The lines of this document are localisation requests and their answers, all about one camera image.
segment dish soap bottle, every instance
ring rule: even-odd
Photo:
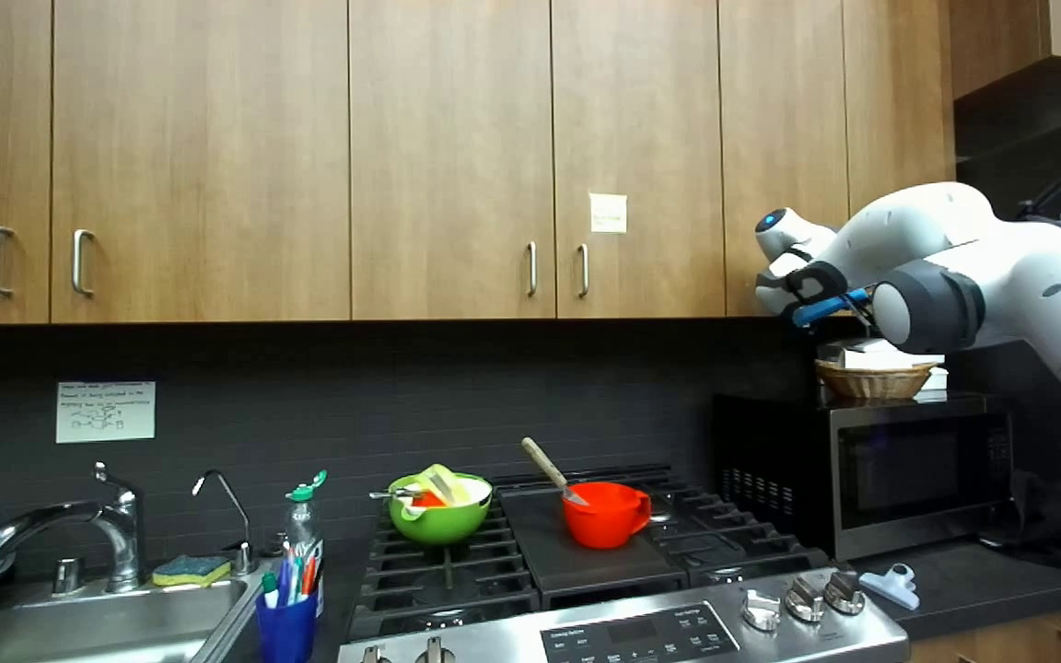
[[[320,542],[320,515],[312,506],[312,492],[323,486],[323,473],[318,473],[311,483],[300,483],[296,490],[288,490],[284,497],[290,502],[288,510],[288,532],[284,532],[284,544],[290,553],[305,553]]]

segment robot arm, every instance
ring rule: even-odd
[[[997,222],[959,181],[891,193],[838,233],[786,222],[790,210],[767,214],[757,224],[758,246],[775,265],[801,251],[803,265],[767,271],[757,290],[763,303],[781,290],[794,324],[810,327],[851,307],[905,354],[1027,344],[1061,381],[1061,224]]]

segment gas stove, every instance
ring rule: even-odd
[[[596,475],[651,497],[617,553],[573,544],[542,480],[494,480],[464,544],[418,550],[385,518],[339,663],[905,661],[821,550],[668,469]]]

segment green bowl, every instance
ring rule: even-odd
[[[387,492],[403,492],[418,475],[403,475],[387,486]],[[487,513],[491,513],[491,483],[480,475],[460,475],[460,486],[467,490],[467,506],[441,506],[441,510],[412,510],[409,497],[387,502],[396,532],[403,532],[418,544],[457,544],[472,539]]]

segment faucet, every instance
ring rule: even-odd
[[[203,475],[194,480],[194,486],[193,486],[193,497],[200,497],[207,483],[218,483],[218,486],[225,490],[225,497],[232,502],[235,515],[239,515],[242,539],[235,542],[235,573],[248,573],[248,570],[250,570],[250,559],[256,559],[256,550],[250,550],[250,518],[248,518],[239,497],[232,492],[225,473],[215,473],[215,469],[203,473]]]
[[[116,506],[59,502],[59,506],[44,506],[44,510],[21,513],[21,515],[14,515],[14,518],[6,518],[0,526],[0,556],[20,550],[30,535],[44,532],[48,523],[90,518],[116,544],[111,589],[116,594],[135,589],[144,582],[144,566],[141,566],[144,542],[141,542],[135,490],[119,483],[119,480],[111,480],[102,459],[96,459],[91,480],[119,490]]]

